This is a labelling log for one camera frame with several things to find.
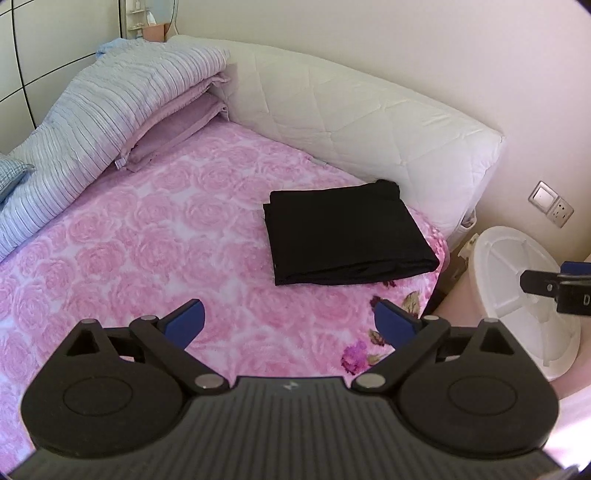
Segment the black garment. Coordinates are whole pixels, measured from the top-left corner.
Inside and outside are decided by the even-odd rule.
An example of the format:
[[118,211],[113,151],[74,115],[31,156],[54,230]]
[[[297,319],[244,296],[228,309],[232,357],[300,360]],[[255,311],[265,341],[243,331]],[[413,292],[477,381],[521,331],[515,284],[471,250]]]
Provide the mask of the black garment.
[[440,266],[389,180],[273,191],[263,212],[277,286],[382,283]]

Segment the pink rose bedsheet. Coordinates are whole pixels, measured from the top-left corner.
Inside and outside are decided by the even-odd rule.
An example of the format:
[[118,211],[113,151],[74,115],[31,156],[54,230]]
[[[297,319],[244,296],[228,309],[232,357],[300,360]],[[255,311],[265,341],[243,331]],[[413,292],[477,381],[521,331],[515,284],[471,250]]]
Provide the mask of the pink rose bedsheet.
[[109,169],[1,265],[1,468],[32,450],[19,407],[84,318],[126,326],[190,299],[205,307],[190,354],[228,379],[342,376],[366,347],[370,302],[423,310],[437,272],[390,284],[276,286],[263,204],[276,190],[356,179],[235,123],[213,120],[137,172]]

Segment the white quilted headboard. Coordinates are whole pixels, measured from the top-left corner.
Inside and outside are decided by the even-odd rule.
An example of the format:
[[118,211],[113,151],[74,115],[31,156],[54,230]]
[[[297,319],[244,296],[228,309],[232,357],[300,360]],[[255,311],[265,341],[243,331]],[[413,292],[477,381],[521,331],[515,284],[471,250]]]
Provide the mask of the white quilted headboard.
[[228,82],[215,95],[231,121],[366,182],[396,182],[405,203],[451,244],[502,155],[501,133],[430,97],[315,56],[228,40]]

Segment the striped lavender folded quilt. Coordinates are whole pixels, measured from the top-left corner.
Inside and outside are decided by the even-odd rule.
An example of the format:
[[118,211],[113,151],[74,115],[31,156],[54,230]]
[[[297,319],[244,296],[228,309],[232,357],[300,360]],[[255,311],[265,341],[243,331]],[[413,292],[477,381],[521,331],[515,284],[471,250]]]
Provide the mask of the striped lavender folded quilt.
[[228,50],[198,39],[133,40],[81,70],[7,156],[32,171],[1,204],[1,255],[67,209],[153,114],[224,71],[228,59]]

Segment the pink folded blanket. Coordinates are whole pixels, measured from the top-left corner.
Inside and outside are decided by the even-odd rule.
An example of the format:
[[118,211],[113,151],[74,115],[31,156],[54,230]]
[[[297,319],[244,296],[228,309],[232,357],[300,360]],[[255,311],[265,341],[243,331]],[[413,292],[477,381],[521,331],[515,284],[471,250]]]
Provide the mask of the pink folded blanket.
[[200,131],[216,116],[228,121],[228,108],[209,92],[228,80],[224,73],[213,75],[157,109],[126,141],[114,161],[115,167],[137,172]]

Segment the grey checked pillow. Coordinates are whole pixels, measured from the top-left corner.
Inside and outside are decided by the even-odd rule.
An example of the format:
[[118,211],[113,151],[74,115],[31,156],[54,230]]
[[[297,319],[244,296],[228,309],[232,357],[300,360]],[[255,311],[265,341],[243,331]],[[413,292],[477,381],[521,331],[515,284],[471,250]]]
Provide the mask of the grey checked pillow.
[[0,159],[0,202],[3,203],[14,189],[34,171],[33,165],[2,154]]

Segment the wall switch and socket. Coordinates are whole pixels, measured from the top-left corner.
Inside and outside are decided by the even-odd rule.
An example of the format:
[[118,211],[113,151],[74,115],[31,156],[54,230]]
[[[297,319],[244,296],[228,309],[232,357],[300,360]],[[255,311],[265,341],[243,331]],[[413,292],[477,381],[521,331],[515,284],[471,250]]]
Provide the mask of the wall switch and socket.
[[574,213],[574,208],[544,181],[537,183],[528,200],[558,228],[563,228]]

